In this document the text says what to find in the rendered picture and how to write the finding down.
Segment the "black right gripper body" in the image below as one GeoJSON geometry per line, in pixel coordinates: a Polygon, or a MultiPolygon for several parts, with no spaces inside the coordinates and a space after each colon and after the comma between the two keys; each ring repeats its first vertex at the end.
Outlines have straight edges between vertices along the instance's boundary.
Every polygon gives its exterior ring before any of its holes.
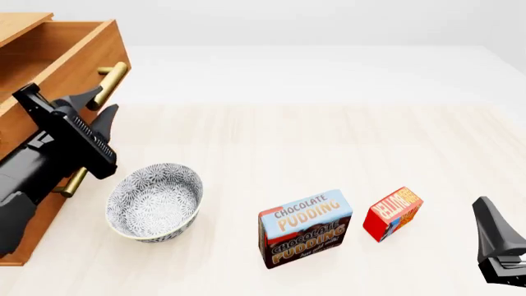
{"type": "Polygon", "coordinates": [[[501,250],[478,247],[478,267],[489,284],[526,287],[526,261],[520,256],[526,254],[525,247],[501,250]]]}

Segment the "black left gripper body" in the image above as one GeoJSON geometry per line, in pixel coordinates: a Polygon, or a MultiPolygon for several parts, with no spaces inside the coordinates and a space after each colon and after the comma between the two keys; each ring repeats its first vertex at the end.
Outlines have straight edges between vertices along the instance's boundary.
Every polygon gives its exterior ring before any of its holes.
{"type": "Polygon", "coordinates": [[[85,167],[97,179],[115,174],[117,155],[108,142],[98,137],[78,115],[54,113],[54,101],[48,102],[35,83],[12,93],[40,130],[47,132],[70,155],[72,164],[85,167]]]}

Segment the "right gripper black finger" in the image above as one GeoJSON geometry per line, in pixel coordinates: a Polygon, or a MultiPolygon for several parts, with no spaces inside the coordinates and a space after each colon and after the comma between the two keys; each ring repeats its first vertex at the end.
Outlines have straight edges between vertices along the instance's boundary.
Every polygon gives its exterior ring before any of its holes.
{"type": "Polygon", "coordinates": [[[479,263],[487,258],[526,254],[526,238],[507,223],[488,197],[479,197],[472,207],[478,229],[479,263]]]}

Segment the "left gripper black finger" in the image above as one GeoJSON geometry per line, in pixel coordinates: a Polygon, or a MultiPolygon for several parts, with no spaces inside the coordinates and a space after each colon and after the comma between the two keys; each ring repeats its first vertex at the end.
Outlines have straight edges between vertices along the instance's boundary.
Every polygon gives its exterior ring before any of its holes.
{"type": "Polygon", "coordinates": [[[97,115],[90,125],[91,130],[105,142],[110,142],[111,140],[111,129],[118,108],[117,104],[109,105],[97,115]]]}
{"type": "Polygon", "coordinates": [[[54,100],[54,113],[61,115],[78,115],[79,112],[103,90],[97,86],[92,90],[78,95],[65,95],[54,100]]]}

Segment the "wooden open drawer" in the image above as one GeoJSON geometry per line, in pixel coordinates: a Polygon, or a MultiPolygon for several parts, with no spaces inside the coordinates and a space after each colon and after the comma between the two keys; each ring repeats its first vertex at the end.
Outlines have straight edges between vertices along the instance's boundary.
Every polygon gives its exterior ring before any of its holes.
{"type": "Polygon", "coordinates": [[[104,78],[97,71],[99,67],[125,62],[128,71],[131,69],[115,20],[46,21],[21,36],[21,41],[9,44],[0,55],[17,56],[22,62],[43,59],[48,67],[23,86],[37,84],[46,100],[84,93],[99,86],[104,78]]]}

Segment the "wooden cabinet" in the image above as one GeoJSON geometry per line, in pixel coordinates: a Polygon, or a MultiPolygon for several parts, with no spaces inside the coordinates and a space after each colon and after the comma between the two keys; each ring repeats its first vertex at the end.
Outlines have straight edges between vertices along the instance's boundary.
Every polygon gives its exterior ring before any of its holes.
{"type": "MultiPolygon", "coordinates": [[[[9,44],[21,41],[21,36],[52,18],[53,14],[49,12],[0,12],[0,53],[9,44]]],[[[22,62],[17,56],[0,55],[0,159],[15,150],[36,130],[11,93],[47,67],[43,59],[31,58],[28,62],[22,62]]],[[[29,233],[21,240],[21,245],[14,253],[0,256],[1,267],[23,266],[28,262],[64,202],[65,199],[58,194],[48,194],[44,198],[43,204],[37,207],[34,218],[29,222],[29,233]]]]}

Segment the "red butter box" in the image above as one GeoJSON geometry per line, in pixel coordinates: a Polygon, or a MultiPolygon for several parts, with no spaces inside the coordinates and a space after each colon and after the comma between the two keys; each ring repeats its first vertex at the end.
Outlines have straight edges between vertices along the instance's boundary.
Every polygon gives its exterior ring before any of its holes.
{"type": "Polygon", "coordinates": [[[362,226],[379,243],[411,221],[422,204],[414,192],[401,187],[373,204],[362,226]]]}

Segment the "grey patterned ceramic bowl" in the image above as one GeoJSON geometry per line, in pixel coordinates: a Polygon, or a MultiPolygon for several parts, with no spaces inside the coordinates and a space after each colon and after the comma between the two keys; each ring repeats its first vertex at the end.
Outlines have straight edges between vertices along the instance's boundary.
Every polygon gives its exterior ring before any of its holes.
{"type": "Polygon", "coordinates": [[[196,220],[203,184],[183,164],[151,164],[126,176],[109,195],[105,218],[110,228],[142,243],[169,241],[196,220]]]}

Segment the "chocolate pudding box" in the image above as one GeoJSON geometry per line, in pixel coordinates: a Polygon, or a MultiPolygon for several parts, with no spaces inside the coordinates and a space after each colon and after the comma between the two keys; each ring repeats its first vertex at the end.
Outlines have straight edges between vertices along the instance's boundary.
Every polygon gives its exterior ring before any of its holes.
{"type": "Polygon", "coordinates": [[[258,215],[258,247],[272,269],[339,246],[353,209],[339,189],[291,201],[258,215]]]}

